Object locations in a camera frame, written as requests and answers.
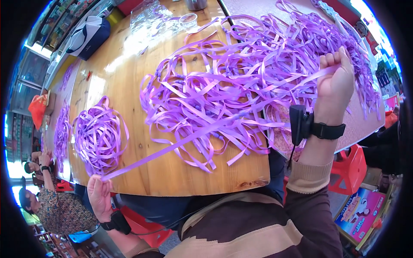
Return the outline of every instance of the metal container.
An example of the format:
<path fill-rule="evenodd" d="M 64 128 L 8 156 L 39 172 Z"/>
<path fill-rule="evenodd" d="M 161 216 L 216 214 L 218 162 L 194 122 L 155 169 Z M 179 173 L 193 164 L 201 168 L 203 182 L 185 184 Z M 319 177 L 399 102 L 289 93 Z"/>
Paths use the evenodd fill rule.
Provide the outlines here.
<path fill-rule="evenodd" d="M 208 5 L 207 0 L 185 0 L 185 3 L 190 11 L 202 10 Z"/>

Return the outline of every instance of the elderly woman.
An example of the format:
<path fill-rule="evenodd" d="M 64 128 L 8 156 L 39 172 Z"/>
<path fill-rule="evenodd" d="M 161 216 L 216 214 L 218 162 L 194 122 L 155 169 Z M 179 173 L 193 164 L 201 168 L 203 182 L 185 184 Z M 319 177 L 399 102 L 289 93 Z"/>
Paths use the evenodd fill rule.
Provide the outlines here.
<path fill-rule="evenodd" d="M 43 226 L 55 234 L 73 234 L 96 226 L 98 220 L 82 204 L 83 196 L 56 192 L 52 180 L 55 176 L 50 169 L 50 151 L 45 150 L 38 158 L 45 187 L 40 190 L 37 199 L 35 194 L 26 189 L 23 178 L 23 187 L 19 192 L 21 207 L 29 214 L 36 214 Z"/>

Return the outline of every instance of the hand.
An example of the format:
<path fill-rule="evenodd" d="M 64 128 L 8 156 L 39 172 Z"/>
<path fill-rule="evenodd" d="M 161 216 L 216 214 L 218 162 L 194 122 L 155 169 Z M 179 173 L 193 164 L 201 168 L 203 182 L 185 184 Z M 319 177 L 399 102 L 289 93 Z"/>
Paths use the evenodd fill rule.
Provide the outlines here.
<path fill-rule="evenodd" d="M 47 149 L 47 155 L 49 156 L 49 159 L 52 160 L 53 159 L 53 153 L 51 150 Z"/>
<path fill-rule="evenodd" d="M 320 69 L 341 63 L 334 73 L 317 80 L 317 100 L 314 107 L 314 122 L 336 126 L 343 123 L 344 112 L 354 91 L 354 67 L 350 54 L 343 46 L 334 54 L 320 56 Z"/>
<path fill-rule="evenodd" d="M 109 222 L 113 213 L 110 203 L 112 180 L 102 182 L 100 175 L 92 175 L 88 182 L 88 196 L 93 212 L 100 222 Z"/>
<path fill-rule="evenodd" d="M 46 166 L 48 167 L 50 165 L 50 153 L 51 151 L 48 150 L 46 147 L 43 150 L 42 155 L 39 156 L 39 163 L 40 166 Z"/>

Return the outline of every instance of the clear plastic cup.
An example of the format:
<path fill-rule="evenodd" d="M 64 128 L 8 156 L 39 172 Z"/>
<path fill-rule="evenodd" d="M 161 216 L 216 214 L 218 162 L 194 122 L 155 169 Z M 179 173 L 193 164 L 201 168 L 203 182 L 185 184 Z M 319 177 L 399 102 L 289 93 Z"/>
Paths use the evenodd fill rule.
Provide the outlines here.
<path fill-rule="evenodd" d="M 179 24 L 186 30 L 198 27 L 196 14 L 185 14 L 179 19 Z"/>

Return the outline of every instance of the product box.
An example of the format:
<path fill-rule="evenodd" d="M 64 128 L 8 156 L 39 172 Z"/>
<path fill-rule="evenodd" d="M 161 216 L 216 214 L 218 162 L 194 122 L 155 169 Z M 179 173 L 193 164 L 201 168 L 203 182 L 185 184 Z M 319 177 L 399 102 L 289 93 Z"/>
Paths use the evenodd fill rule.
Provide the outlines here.
<path fill-rule="evenodd" d="M 367 185 L 378 186 L 382 179 L 382 170 L 379 168 L 367 168 L 366 176 L 363 183 Z"/>

